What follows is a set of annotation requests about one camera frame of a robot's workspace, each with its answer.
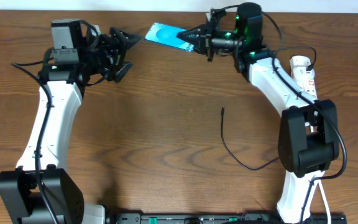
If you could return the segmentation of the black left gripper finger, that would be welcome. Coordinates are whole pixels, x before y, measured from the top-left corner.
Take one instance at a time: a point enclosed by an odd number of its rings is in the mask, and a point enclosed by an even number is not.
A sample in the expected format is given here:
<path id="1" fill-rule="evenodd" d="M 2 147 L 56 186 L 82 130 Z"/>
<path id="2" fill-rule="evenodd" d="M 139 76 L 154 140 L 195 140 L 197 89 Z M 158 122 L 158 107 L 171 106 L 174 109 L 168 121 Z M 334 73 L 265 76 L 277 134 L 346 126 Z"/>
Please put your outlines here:
<path id="1" fill-rule="evenodd" d="M 133 64 L 131 62 L 123 62 L 120 69 L 118 69 L 114 74 L 114 81 L 119 83 L 127 74 L 127 72 L 132 68 L 132 66 Z"/>
<path id="2" fill-rule="evenodd" d="M 141 36 L 137 34 L 128 34 L 122 30 L 118 32 L 120 41 L 126 46 L 126 49 L 129 50 L 136 43 L 141 40 Z"/>

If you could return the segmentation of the blue screen smartphone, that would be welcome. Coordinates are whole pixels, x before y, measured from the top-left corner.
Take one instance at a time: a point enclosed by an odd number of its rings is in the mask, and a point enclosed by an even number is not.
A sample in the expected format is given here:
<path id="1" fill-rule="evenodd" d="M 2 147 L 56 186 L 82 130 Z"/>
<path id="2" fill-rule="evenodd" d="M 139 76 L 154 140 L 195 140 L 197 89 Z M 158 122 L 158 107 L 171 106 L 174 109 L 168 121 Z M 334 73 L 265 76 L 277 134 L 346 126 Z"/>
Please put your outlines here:
<path id="1" fill-rule="evenodd" d="M 145 40 L 187 52 L 193 51 L 194 46 L 177 37 L 179 32 L 185 29 L 154 22 L 145 35 Z"/>

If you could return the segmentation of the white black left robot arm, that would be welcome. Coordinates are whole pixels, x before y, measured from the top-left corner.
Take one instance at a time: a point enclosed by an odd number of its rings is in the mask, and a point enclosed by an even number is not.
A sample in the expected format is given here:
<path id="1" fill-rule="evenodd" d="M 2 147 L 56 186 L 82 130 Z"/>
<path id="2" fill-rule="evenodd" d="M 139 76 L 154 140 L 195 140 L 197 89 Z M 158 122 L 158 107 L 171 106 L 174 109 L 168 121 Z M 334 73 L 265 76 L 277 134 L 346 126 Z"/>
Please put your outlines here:
<path id="1" fill-rule="evenodd" d="M 115 27 L 108 34 L 82 19 L 54 20 L 53 46 L 34 75 L 39 107 L 16 168 L 0 173 L 0 196 L 13 223 L 114 223 L 104 205 L 87 203 L 67 171 L 76 112 L 91 76 L 120 82 L 132 67 L 127 51 L 140 41 Z"/>

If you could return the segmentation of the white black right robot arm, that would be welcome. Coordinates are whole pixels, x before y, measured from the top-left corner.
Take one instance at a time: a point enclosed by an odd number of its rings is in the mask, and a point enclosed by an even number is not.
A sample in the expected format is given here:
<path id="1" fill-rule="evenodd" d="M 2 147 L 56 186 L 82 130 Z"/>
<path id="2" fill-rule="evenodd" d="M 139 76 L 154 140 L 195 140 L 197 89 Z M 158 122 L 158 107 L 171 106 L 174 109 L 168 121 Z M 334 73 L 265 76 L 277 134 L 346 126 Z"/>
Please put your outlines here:
<path id="1" fill-rule="evenodd" d="M 345 223 L 343 214 L 312 213 L 314 193 L 322 191 L 332 161 L 346 159 L 346 147 L 337 127 L 337 109 L 331 100 L 319 100 L 314 85 L 314 62 L 294 56 L 287 73 L 278 52 L 263 42 L 268 14 L 252 2 L 236 7 L 233 30 L 223 30 L 226 10 L 212 9 L 206 22 L 178 33 L 196 53 L 212 60 L 230 55 L 236 70 L 260 90 L 280 115 L 278 160 L 285 180 L 274 211 L 247 212 L 221 217 L 221 223 Z"/>

